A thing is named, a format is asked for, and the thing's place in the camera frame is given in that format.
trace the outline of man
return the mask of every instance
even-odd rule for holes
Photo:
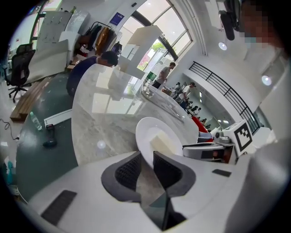
[[[190,88],[195,87],[195,83],[191,82],[190,85],[185,86],[182,90],[182,93],[178,96],[178,98],[176,99],[176,101],[178,103],[181,103],[182,101],[187,101],[187,95],[190,93]]]
[[[67,82],[67,91],[70,96],[75,96],[75,92],[83,74],[94,64],[107,67],[116,66],[118,64],[118,56],[113,51],[107,51],[104,52],[101,57],[92,56],[77,64],[71,71]]]
[[[176,64],[174,62],[170,63],[170,66],[163,68],[160,71],[159,77],[154,81],[153,87],[159,89],[160,85],[167,81],[167,77],[172,69],[174,69]]]
[[[197,116],[200,112],[201,108],[198,108],[197,110],[194,111],[194,115]]]

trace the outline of dark blue shirt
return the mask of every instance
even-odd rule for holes
[[[83,74],[88,70],[93,64],[96,64],[96,56],[89,57],[79,64],[77,64],[71,71],[68,82],[67,91],[70,96],[75,96],[78,84],[83,76]]]

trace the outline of black rectangle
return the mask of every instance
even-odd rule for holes
[[[224,177],[230,177],[231,176],[231,172],[223,171],[223,170],[220,170],[220,169],[215,169],[212,172],[215,173],[215,174],[224,176]]]
[[[76,195],[76,192],[62,191],[41,214],[42,218],[56,226]]]

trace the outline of office chair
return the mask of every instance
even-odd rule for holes
[[[3,67],[4,76],[6,80],[6,84],[9,86],[15,86],[13,88],[9,88],[8,90],[13,90],[9,93],[9,98],[11,98],[11,94],[15,92],[13,97],[13,102],[15,103],[15,96],[17,93],[22,91],[27,91],[23,88],[23,85],[26,83],[27,78],[29,76],[28,65],[34,55],[35,50],[25,51],[17,53],[12,57],[12,73],[10,75],[6,74],[7,67]]]
[[[32,43],[19,45],[17,50],[16,50],[16,54],[28,52],[30,50],[32,50]]]

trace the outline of black hair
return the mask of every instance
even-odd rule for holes
[[[106,51],[101,55],[101,59],[107,60],[107,62],[113,66],[118,64],[118,56],[113,51]]]

